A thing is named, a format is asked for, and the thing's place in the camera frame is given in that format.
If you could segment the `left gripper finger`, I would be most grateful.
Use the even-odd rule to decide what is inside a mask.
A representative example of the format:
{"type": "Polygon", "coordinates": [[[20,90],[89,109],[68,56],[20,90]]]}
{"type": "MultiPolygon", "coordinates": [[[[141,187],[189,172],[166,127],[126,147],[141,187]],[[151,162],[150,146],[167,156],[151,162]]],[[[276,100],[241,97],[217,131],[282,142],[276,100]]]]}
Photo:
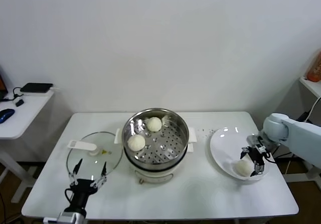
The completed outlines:
{"type": "Polygon", "coordinates": [[[93,183],[90,184],[91,187],[101,187],[105,184],[107,180],[107,168],[106,168],[106,162],[103,165],[102,171],[100,176],[95,179],[93,183]]]}
{"type": "Polygon", "coordinates": [[[69,179],[70,179],[70,186],[78,185],[78,171],[80,169],[80,166],[82,164],[83,159],[80,159],[79,162],[75,165],[72,172],[69,172],[69,179]]]}

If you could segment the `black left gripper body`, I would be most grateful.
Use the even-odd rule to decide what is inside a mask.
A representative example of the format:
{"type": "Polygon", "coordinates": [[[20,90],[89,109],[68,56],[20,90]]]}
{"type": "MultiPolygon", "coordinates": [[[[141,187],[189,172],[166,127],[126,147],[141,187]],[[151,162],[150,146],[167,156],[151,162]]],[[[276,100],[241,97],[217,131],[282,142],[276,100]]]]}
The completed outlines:
{"type": "Polygon", "coordinates": [[[89,196],[98,191],[97,187],[91,187],[93,180],[78,179],[78,185],[70,186],[65,189],[65,197],[69,202],[69,206],[65,208],[65,212],[85,212],[85,207],[89,196]]]}

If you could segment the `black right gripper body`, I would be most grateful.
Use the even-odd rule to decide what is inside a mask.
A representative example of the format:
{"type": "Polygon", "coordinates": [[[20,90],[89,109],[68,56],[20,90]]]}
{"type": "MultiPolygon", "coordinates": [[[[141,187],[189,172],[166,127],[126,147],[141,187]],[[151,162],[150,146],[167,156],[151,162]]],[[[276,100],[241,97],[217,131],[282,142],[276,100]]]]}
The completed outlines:
{"type": "Polygon", "coordinates": [[[254,164],[265,164],[264,159],[270,158],[270,152],[264,145],[248,146],[248,155],[254,164]]]}

